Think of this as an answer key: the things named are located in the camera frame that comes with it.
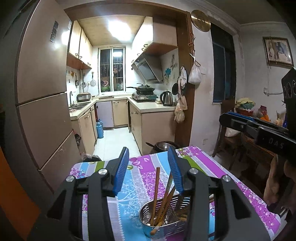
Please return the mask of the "right hand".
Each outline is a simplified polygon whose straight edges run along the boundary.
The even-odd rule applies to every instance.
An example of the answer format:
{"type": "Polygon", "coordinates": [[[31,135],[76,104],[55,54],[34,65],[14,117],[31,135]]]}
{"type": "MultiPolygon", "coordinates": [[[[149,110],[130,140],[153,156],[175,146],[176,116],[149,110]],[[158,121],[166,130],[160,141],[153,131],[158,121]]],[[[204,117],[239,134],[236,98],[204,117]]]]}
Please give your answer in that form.
{"type": "Polygon", "coordinates": [[[292,214],[295,213],[295,166],[289,161],[285,161],[283,167],[280,166],[280,158],[276,155],[270,164],[269,176],[264,190],[263,200],[270,206],[278,202],[280,190],[285,188],[282,178],[289,178],[293,181],[293,187],[289,195],[283,198],[283,207],[288,208],[292,214]]]}

